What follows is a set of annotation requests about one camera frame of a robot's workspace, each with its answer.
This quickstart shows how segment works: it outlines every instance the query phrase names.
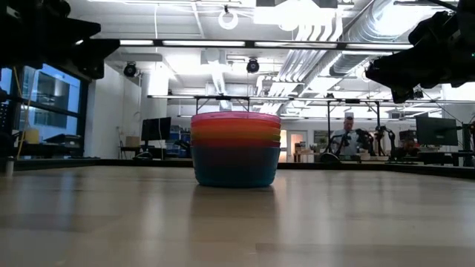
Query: table surface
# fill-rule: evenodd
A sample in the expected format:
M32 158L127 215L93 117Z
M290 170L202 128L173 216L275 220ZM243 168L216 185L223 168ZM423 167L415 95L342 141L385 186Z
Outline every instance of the table surface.
M0 180L3 266L475 264L475 183L460 179L278 171L272 187L229 190L191 168L15 175Z

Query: doorway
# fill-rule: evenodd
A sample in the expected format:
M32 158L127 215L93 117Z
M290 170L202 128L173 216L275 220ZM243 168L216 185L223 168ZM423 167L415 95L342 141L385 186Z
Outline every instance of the doorway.
M307 140L307 131L287 131L287 162L295 162L295 144L308 142Z

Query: ceiling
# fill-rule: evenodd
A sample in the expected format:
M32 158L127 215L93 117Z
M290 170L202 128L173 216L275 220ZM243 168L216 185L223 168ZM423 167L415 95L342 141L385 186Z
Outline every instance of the ceiling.
M168 1L168 4L123 4L97 0L69 0L68 2L72 9L71 17L98 22L102 25L102 32L96 36L97 38L155 39L157 37L158 39L234 40L295 40L298 38L297 29L285 31L276 24L255 24L253 21L253 16L255 18L257 14L255 0L241 1L241 4L229 5L230 10L239 13L237 15L237 26L232 30L226 30L218 23L218 17L223 11L222 4L210 7L204 5L206 0L189 3L181 1L182 4L180 5L169 4L170 0L164 1ZM369 2L370 0L354 0L353 8L339 11L342 27L345 28ZM420 12L418 7L414 7L409 11L412 10L414 13ZM421 16L421 19L436 11L428 12L427 9L425 10L425 15ZM229 16L224 16L225 22L231 20L228 18ZM396 41L406 42L407 32L409 31L406 30L400 34ZM155 66L154 56L160 54L173 73L169 82L169 88L173 94L196 93L197 88L204 88L206 84L214 81L209 68L201 64L201 51L200 48L121 47L115 54L111 55L107 63L119 70L125 66L126 62L136 60L134 59L136 55L145 55L145 57L149 56L150 59L137 62L137 67L142 72L147 73ZM226 54L225 63L227 64L222 69L224 82L226 84L252 86L256 86L259 76L276 75L288 59L289 53L291 53L290 50L284 49L227 49L224 52ZM259 73L248 74L246 72L246 62L249 58L258 59L261 65ZM303 81L304 87L309 86L307 82L307 80ZM329 86L324 92L329 91L344 97L371 97L378 94L380 98L386 92L386 97L390 98L388 88L384 88L375 82L365 81L364 77L361 77L361 73L352 72L343 79L339 79L339 82L335 85ZM440 89L437 88L427 92L434 98L440 95Z

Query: pink bowl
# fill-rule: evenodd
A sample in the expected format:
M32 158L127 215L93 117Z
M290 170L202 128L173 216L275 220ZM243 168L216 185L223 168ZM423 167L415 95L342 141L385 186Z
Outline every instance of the pink bowl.
M224 111L224 112L210 112L194 115L191 118L191 123L199 122L204 119L262 119L270 122L281 123L281 118L274 115L246 112L246 111Z

